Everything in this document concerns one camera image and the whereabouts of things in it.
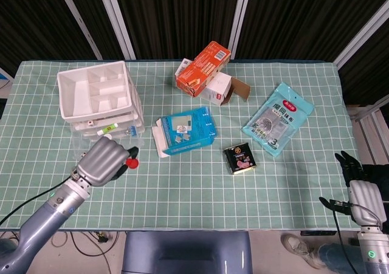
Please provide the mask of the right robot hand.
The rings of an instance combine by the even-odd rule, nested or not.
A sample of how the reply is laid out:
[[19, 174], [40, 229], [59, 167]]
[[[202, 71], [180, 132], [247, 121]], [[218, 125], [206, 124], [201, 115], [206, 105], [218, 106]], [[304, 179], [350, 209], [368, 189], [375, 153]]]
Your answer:
[[322, 205], [334, 213], [351, 216], [360, 227], [382, 229], [387, 216], [377, 184], [368, 180], [362, 165], [345, 151], [335, 154], [345, 181], [348, 201], [320, 197]]

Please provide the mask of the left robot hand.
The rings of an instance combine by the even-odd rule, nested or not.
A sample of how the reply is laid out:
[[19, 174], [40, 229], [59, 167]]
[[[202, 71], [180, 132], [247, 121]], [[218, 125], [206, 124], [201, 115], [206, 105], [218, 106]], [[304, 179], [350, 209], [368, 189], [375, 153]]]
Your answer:
[[126, 149], [115, 140], [102, 137], [78, 162], [75, 174], [93, 187], [103, 187], [121, 177], [129, 169], [126, 159], [137, 158], [138, 154], [137, 146]]

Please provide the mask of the clear plastic drawer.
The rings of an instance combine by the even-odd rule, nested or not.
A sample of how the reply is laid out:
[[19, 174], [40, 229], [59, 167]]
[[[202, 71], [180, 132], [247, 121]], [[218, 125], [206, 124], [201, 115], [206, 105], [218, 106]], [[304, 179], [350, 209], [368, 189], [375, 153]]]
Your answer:
[[[97, 135], [97, 131], [103, 129], [113, 123], [118, 124], [118, 128], [111, 131], [109, 134]], [[128, 127], [135, 126], [137, 130], [137, 136], [131, 137], [125, 134]], [[103, 136], [115, 140], [125, 148], [132, 146], [141, 147], [144, 144], [142, 134], [145, 132], [143, 125], [138, 125], [134, 120], [128, 122], [108, 122], [102, 126], [97, 126], [94, 122], [93, 126], [88, 126], [86, 122], [70, 124], [71, 129], [71, 149], [74, 154], [75, 160], [81, 160], [81, 158], [91, 149], [91, 147]]]

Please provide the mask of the white drawer organizer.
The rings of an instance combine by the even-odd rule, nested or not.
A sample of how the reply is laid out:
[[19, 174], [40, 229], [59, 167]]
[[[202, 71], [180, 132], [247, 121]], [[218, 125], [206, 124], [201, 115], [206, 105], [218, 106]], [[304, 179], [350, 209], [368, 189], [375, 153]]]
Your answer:
[[60, 72], [57, 83], [61, 116], [67, 123], [93, 120], [102, 126], [134, 120], [144, 127], [140, 97], [125, 62]]

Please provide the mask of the green white glue stick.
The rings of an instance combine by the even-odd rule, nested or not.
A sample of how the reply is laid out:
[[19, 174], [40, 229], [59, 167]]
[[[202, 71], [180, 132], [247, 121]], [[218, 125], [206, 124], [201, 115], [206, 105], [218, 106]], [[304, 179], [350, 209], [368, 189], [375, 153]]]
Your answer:
[[116, 128], [118, 128], [118, 124], [117, 123], [113, 123], [103, 129], [100, 129], [97, 131], [97, 135], [105, 135], [105, 134], [109, 134], [111, 131], [115, 130]]

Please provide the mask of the white sneaker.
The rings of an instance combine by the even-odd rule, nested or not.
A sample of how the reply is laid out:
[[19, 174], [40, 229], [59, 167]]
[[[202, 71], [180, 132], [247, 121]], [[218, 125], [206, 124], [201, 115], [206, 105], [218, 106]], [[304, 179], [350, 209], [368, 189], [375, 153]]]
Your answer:
[[281, 237], [281, 243], [289, 253], [300, 257], [312, 268], [324, 269], [326, 267], [319, 258], [318, 248], [311, 247], [301, 238], [292, 234], [286, 234]]

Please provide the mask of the flattened blue carton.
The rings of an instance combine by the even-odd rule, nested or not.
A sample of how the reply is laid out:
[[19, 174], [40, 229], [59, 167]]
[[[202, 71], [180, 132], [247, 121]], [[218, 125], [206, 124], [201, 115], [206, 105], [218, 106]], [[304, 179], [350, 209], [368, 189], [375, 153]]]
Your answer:
[[211, 145], [217, 131], [208, 106], [163, 116], [152, 127], [158, 156], [166, 158]]

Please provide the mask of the green checkered tablecloth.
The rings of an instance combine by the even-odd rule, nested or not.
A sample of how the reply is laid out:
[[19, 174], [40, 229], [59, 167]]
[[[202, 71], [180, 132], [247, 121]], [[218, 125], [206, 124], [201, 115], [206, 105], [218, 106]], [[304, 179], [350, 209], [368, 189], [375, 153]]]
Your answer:
[[[351, 120], [332, 63], [230, 63], [226, 72], [250, 85], [245, 101], [211, 106], [217, 128], [212, 145], [161, 159], [151, 126], [164, 115], [205, 105], [173, 84], [178, 63], [127, 64], [145, 121], [139, 167], [94, 188], [66, 229], [327, 230], [354, 227], [332, 217], [319, 197], [345, 200], [334, 154], [357, 154]], [[76, 160], [71, 129], [61, 118], [59, 72], [84, 62], [25, 61], [16, 72], [0, 120], [0, 230], [18, 229], [68, 175]], [[242, 132], [268, 96], [286, 83], [314, 105], [312, 114], [278, 157]], [[248, 143], [256, 168], [231, 174], [223, 150]]]

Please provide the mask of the teal cleaning cloth package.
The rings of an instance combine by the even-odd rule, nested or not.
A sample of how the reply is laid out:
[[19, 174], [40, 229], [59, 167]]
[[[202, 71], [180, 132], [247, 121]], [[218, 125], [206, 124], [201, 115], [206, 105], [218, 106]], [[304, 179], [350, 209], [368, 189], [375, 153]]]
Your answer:
[[280, 83], [242, 130], [276, 157], [313, 110], [313, 104], [286, 83]]

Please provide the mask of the blue-grey robot torso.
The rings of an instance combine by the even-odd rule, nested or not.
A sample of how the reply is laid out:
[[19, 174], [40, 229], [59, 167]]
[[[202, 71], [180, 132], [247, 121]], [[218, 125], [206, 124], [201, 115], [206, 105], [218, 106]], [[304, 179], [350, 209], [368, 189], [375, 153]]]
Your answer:
[[130, 231], [122, 274], [253, 274], [246, 231]]

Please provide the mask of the black luncheon meat can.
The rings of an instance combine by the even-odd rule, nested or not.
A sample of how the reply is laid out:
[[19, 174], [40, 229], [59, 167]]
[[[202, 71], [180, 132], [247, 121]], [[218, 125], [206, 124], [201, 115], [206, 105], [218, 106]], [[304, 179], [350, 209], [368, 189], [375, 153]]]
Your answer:
[[231, 146], [223, 150], [231, 174], [240, 174], [256, 168], [256, 161], [248, 143]]

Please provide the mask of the orange snack box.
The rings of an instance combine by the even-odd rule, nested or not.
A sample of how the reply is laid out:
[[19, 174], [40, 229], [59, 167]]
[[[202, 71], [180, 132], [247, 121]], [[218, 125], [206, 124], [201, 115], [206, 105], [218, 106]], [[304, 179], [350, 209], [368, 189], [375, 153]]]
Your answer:
[[176, 84], [191, 97], [197, 97], [230, 61], [231, 51], [211, 41], [176, 77]]

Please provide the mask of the white box with brown flap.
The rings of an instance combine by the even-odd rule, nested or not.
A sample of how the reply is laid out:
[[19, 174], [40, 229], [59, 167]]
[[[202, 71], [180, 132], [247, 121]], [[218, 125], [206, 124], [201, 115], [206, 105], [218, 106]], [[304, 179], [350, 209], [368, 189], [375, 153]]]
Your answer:
[[[188, 59], [184, 59], [181, 62], [174, 74], [175, 79], [191, 62]], [[250, 86], [235, 77], [218, 72], [197, 97], [203, 98], [217, 106], [222, 106], [229, 102], [233, 94], [240, 96], [246, 101], [250, 94]]]

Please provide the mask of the silver aluminium frame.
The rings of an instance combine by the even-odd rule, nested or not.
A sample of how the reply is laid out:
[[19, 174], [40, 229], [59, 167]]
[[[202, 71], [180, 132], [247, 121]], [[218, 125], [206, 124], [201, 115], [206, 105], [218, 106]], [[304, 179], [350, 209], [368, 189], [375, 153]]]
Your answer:
[[381, 111], [387, 104], [389, 94], [372, 105], [347, 107], [362, 163], [372, 165], [389, 163], [389, 126]]

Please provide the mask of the white partition post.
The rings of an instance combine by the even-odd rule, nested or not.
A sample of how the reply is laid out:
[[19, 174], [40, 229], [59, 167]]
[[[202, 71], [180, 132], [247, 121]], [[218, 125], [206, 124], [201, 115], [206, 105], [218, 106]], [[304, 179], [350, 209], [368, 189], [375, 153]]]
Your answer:
[[74, 3], [74, 1], [73, 0], [64, 0], [64, 1], [65, 1], [66, 5], [68, 6], [71, 14], [75, 18], [79, 28], [81, 29], [84, 37], [86, 38], [86, 41], [88, 42], [89, 46], [91, 47], [96, 59], [102, 60], [103, 57], [101, 55], [101, 52], [99, 51], [92, 35], [90, 34], [83, 18], [80, 15], [80, 12], [78, 11], [78, 9]]
[[102, 0], [125, 60], [136, 60], [136, 55], [118, 0]]
[[248, 2], [249, 0], [236, 1], [235, 13], [228, 43], [228, 49], [231, 51], [231, 60], [235, 59]]
[[389, 0], [386, 0], [334, 60], [337, 68], [341, 69], [388, 20]]

